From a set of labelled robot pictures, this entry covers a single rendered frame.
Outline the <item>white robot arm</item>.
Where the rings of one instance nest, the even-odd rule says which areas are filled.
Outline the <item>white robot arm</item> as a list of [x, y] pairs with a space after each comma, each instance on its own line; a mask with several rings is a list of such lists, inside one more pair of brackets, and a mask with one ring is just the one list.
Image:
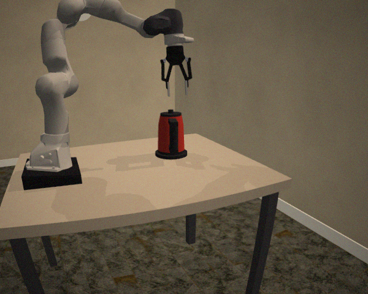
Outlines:
[[79, 81], [67, 58], [65, 31], [73, 28], [84, 13], [123, 24], [144, 38], [164, 34], [167, 46], [194, 42], [184, 36], [182, 14], [177, 9], [165, 9], [142, 19], [127, 13], [118, 0], [61, 0], [56, 18], [42, 25], [42, 60], [49, 73], [37, 79], [35, 89], [44, 109], [45, 132], [31, 151], [27, 170], [59, 172], [72, 167], [69, 113], [64, 98], [77, 91]]

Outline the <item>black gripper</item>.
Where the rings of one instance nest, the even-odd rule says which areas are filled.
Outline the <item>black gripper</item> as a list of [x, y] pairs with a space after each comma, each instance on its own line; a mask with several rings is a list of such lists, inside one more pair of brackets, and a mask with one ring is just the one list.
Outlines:
[[[185, 95], [188, 95], [188, 80], [192, 79], [192, 73], [191, 73], [191, 58], [187, 58], [185, 57], [184, 53], [183, 53], [183, 46], [170, 46], [170, 47], [166, 47], [166, 53], [167, 56], [165, 59], [161, 59], [161, 80], [166, 82], [166, 89], [167, 89], [167, 95], [168, 97], [170, 97], [170, 89], [169, 89], [169, 77], [171, 74], [171, 70], [172, 70], [172, 66], [174, 65], [180, 65], [180, 69], [182, 71], [182, 74], [184, 76], [185, 79]], [[175, 53], [175, 54], [172, 54]], [[188, 68], [188, 77], [186, 75], [186, 72], [183, 68], [183, 64], [182, 62], [184, 61], [184, 59], [187, 62], [187, 68]], [[164, 63], [167, 62], [169, 63], [169, 70], [167, 73], [167, 77], [166, 79], [164, 78]]]

